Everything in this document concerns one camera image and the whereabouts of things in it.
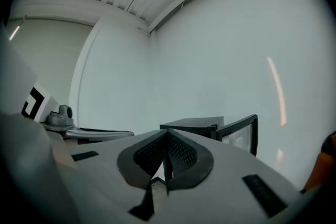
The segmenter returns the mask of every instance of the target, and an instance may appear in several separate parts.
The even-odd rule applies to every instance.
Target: black mesh grille
[[[196,150],[174,135],[169,135],[169,157],[174,176],[191,168],[197,160]]]
[[[242,179],[268,217],[275,216],[286,208],[286,204],[258,175],[249,175]]]
[[[152,143],[134,154],[134,161],[147,174],[153,176],[159,169],[167,154],[166,135],[162,135]]]

